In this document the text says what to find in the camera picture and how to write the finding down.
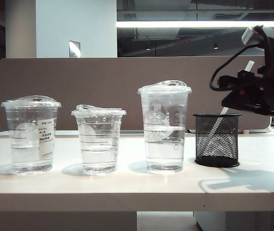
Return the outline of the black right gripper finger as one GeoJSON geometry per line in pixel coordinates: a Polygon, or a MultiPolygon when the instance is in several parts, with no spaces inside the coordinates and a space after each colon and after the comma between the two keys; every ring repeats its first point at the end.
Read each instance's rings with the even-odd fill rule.
{"type": "Polygon", "coordinates": [[[271,107],[263,95],[256,91],[233,90],[222,100],[222,106],[264,116],[274,116],[274,107],[271,107]]]}
{"type": "Polygon", "coordinates": [[[241,70],[237,77],[224,75],[219,77],[219,90],[228,91],[244,88],[254,84],[258,80],[253,72],[241,70]]]}

